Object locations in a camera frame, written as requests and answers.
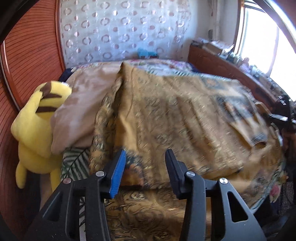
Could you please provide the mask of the golden patterned garment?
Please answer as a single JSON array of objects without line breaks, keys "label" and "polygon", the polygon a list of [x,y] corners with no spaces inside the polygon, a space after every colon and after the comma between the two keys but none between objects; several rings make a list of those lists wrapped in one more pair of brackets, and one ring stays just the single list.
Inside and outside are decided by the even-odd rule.
[{"label": "golden patterned garment", "polygon": [[178,240],[185,201],[171,190],[165,151],[205,179],[229,179],[250,208],[282,173],[278,129],[237,80],[162,76],[122,63],[95,119],[89,169],[126,151],[121,190],[107,202],[112,240]]}]

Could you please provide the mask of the palm-leaf print sheet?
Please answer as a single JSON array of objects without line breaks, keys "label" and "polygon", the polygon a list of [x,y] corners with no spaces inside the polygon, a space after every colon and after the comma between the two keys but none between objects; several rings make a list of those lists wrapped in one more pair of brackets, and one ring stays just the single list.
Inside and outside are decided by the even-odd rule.
[{"label": "palm-leaf print sheet", "polygon": [[67,148],[63,153],[61,181],[71,178],[74,181],[89,177],[89,148]]}]

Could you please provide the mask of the window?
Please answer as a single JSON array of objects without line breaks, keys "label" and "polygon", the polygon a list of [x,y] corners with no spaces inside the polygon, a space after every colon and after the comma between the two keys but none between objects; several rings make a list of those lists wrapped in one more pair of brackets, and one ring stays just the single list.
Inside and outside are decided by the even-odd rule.
[{"label": "window", "polygon": [[295,52],[277,23],[254,1],[242,1],[235,52],[276,96],[295,101]]}]

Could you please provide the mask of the beige folded garment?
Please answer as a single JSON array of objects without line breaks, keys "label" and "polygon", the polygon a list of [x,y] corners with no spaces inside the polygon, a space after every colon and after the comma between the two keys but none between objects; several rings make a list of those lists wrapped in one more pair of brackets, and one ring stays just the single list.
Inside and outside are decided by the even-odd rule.
[{"label": "beige folded garment", "polygon": [[99,62],[74,69],[67,80],[72,93],[51,117],[53,154],[62,154],[70,147],[91,146],[95,116],[120,66],[121,62]]}]

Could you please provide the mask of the yellow pikachu plush toy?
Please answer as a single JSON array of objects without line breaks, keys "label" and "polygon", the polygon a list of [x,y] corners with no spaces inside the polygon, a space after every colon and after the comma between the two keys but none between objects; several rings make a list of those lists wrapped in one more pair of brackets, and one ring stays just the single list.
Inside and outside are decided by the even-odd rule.
[{"label": "yellow pikachu plush toy", "polygon": [[49,81],[38,86],[11,125],[11,134],[18,141],[19,163],[16,184],[23,189],[27,172],[49,174],[54,191],[60,183],[62,155],[51,151],[53,132],[50,119],[71,94],[63,82]]}]

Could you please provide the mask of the cardboard box with paper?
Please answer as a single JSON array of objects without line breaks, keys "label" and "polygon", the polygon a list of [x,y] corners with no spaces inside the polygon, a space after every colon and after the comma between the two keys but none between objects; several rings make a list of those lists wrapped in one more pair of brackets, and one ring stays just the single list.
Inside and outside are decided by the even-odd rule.
[{"label": "cardboard box with paper", "polygon": [[202,49],[212,53],[213,55],[221,55],[230,52],[234,45],[227,44],[222,41],[211,41],[202,46]]}]

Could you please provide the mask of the wooden sideboard cabinet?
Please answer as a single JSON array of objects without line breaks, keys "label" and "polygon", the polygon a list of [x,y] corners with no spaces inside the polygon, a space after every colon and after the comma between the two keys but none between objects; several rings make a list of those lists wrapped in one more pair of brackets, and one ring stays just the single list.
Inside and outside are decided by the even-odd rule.
[{"label": "wooden sideboard cabinet", "polygon": [[200,72],[211,75],[236,79],[249,88],[253,96],[263,102],[269,109],[276,103],[276,98],[258,80],[242,72],[234,64],[215,56],[197,46],[189,47],[188,62],[193,64]]}]

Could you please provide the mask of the blue toy on bed end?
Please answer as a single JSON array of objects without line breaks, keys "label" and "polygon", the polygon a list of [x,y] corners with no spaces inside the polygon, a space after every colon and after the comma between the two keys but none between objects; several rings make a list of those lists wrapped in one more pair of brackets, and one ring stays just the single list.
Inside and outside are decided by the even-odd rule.
[{"label": "blue toy on bed end", "polygon": [[139,59],[158,59],[159,58],[159,55],[157,52],[148,51],[142,48],[139,48],[137,50],[137,56]]}]

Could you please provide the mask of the red-brown wooden wardrobe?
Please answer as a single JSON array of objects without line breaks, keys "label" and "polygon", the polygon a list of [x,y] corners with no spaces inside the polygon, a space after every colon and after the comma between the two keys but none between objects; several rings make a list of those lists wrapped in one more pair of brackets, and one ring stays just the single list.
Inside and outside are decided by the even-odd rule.
[{"label": "red-brown wooden wardrobe", "polygon": [[1,1],[1,216],[22,237],[39,210],[39,177],[16,185],[18,142],[11,124],[41,83],[65,69],[60,45],[59,1]]}]

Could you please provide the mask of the circle-patterned sheer curtain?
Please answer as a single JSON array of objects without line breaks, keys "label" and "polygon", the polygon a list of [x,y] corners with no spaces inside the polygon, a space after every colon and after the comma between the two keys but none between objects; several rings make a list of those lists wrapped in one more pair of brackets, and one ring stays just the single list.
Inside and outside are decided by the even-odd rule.
[{"label": "circle-patterned sheer curtain", "polygon": [[182,59],[188,1],[60,1],[66,67],[132,59],[138,50]]}]

